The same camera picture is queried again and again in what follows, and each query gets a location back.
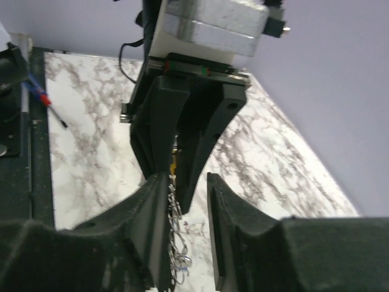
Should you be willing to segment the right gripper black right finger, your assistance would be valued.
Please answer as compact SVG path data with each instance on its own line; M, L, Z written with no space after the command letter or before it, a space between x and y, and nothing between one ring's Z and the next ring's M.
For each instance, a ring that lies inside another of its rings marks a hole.
M207 174L215 288L280 291L281 232L277 221L238 196L217 174Z

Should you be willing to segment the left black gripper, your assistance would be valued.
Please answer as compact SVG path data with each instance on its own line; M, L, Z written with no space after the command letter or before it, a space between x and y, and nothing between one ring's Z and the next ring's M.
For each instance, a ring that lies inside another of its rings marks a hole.
M188 80L160 75L184 76L196 83L205 78L224 84L204 88L186 103L190 95ZM230 64L170 53L165 58L148 57L134 83L129 103L122 104L120 122L132 122L130 143L146 179L168 171L178 123L176 198L186 214L216 142L246 104L249 74Z

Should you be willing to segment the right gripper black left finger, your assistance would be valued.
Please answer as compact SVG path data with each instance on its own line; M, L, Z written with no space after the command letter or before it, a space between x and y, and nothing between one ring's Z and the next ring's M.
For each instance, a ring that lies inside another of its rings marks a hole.
M79 224L82 234L112 241L103 289L168 289L168 174L150 176L131 196Z

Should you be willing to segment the yellow key tag with key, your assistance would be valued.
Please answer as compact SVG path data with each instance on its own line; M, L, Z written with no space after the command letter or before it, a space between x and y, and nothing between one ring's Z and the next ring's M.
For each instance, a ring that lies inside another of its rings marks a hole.
M172 161L170 164L170 175L172 177L176 176L176 157L175 156L172 156Z

